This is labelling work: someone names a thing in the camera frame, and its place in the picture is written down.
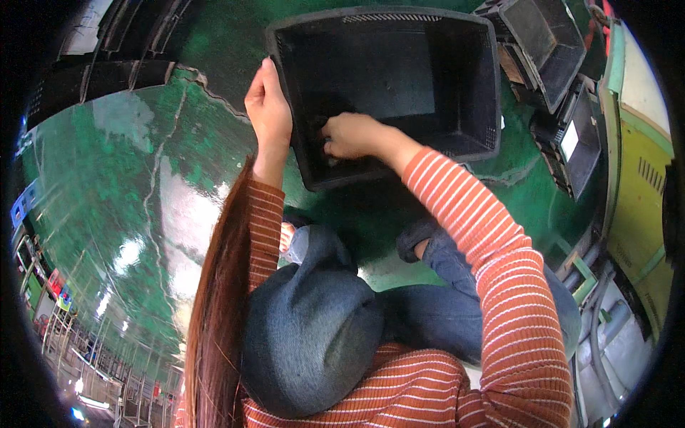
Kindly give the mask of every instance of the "yellow machine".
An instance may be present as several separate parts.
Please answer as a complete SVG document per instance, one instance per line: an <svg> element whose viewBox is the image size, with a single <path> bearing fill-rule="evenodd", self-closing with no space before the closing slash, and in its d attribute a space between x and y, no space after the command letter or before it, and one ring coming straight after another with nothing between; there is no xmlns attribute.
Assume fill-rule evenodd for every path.
<svg viewBox="0 0 685 428"><path fill-rule="evenodd" d="M603 236L640 297L659 338L673 269L665 260L662 199L673 158L666 108L647 60L621 24L611 29L611 51L599 97L606 118L609 181Z"/></svg>

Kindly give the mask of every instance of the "plastic basket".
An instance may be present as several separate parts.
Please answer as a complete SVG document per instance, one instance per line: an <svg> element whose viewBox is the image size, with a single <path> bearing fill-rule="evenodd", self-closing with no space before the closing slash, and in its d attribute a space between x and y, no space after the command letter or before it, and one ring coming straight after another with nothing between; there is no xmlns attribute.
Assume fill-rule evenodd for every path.
<svg viewBox="0 0 685 428"><path fill-rule="evenodd" d="M342 112L369 114L458 162L499 151L499 67L484 18L413 7L327 10L269 26L266 43L311 191L390 174L375 159L327 158L319 130Z"/></svg>
<svg viewBox="0 0 685 428"><path fill-rule="evenodd" d="M554 182L576 201L601 154L591 103L587 87L576 79L556 114L537 110L530 119L530 132Z"/></svg>
<svg viewBox="0 0 685 428"><path fill-rule="evenodd" d="M554 113L585 58L562 0L490 0L475 14L492 21L500 62L519 101Z"/></svg>

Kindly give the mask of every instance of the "striped sleeve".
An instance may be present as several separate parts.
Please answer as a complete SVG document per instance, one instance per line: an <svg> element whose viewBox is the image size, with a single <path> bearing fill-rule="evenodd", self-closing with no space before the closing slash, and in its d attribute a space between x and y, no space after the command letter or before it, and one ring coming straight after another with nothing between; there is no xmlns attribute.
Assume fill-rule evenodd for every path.
<svg viewBox="0 0 685 428"><path fill-rule="evenodd" d="M250 287L252 291L276 271L281 241L281 219L285 193L250 181Z"/></svg>
<svg viewBox="0 0 685 428"><path fill-rule="evenodd" d="M478 179L432 149L414 157L402 181L466 255L481 299L481 388L462 383L460 425L567 426L570 373L530 237Z"/></svg>

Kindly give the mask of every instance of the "woman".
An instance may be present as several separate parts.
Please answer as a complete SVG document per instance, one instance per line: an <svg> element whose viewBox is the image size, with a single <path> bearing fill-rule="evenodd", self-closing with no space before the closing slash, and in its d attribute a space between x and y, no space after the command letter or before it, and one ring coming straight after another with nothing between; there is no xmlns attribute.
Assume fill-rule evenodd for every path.
<svg viewBox="0 0 685 428"><path fill-rule="evenodd" d="M450 286L374 293L332 231L290 224L281 235L292 118L270 59L245 106L258 154L203 265L179 425L569 424L577 308L488 189L398 129L330 118L327 154L381 159L437 220L403 232L397 248ZM295 263L276 271L279 245ZM480 390L457 357L482 365Z"/></svg>

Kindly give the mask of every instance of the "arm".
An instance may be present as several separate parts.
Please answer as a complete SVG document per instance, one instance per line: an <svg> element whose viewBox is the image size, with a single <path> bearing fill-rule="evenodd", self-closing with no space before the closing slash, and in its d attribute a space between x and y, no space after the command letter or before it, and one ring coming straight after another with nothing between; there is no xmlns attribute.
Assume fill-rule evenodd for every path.
<svg viewBox="0 0 685 428"><path fill-rule="evenodd" d="M245 96L245 107L258 143L249 184L249 290L252 291L277 268L285 197L281 187L292 132L290 106L271 59L266 58L257 71Z"/></svg>
<svg viewBox="0 0 685 428"><path fill-rule="evenodd" d="M455 162L368 116L332 118L324 134L334 156L375 155L393 168L473 267L483 375L480 391L460 390L459 423L568 425L570 374L543 259L504 205Z"/></svg>

